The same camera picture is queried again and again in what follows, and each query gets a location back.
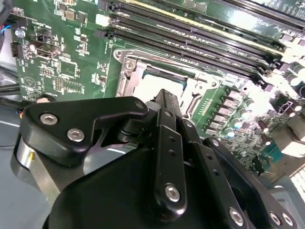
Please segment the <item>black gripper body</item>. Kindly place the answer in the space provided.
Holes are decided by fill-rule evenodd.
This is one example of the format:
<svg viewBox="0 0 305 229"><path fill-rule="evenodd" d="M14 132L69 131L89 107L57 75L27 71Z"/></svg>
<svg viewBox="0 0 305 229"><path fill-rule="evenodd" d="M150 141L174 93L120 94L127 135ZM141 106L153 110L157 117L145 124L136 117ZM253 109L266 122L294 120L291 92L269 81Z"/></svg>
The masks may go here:
<svg viewBox="0 0 305 229"><path fill-rule="evenodd" d="M127 153L69 184L54 202L46 229L226 229L203 175L184 166L187 209L165 221L153 206L154 155Z"/></svg>

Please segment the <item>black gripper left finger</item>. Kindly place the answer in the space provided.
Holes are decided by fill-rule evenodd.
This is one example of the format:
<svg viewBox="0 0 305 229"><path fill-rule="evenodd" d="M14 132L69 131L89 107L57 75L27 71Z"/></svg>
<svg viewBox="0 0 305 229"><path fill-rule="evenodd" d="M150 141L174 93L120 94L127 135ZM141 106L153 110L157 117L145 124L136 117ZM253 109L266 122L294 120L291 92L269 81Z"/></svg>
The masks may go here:
<svg viewBox="0 0 305 229"><path fill-rule="evenodd" d="M85 158L132 145L152 152L151 207L178 217L187 206L177 97L162 89L151 101L132 96L38 103L23 113L15 158L54 204L60 193L84 176Z"/></svg>

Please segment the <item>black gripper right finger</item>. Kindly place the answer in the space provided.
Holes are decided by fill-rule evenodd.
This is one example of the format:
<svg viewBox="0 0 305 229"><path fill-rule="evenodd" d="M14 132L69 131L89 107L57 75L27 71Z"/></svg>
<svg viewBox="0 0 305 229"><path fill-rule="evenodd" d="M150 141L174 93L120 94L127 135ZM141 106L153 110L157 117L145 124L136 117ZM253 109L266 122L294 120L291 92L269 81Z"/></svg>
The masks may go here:
<svg viewBox="0 0 305 229"><path fill-rule="evenodd" d="M199 177L211 192L218 229L296 229L297 222L274 196L214 137L202 140L187 119L179 121Z"/></svg>

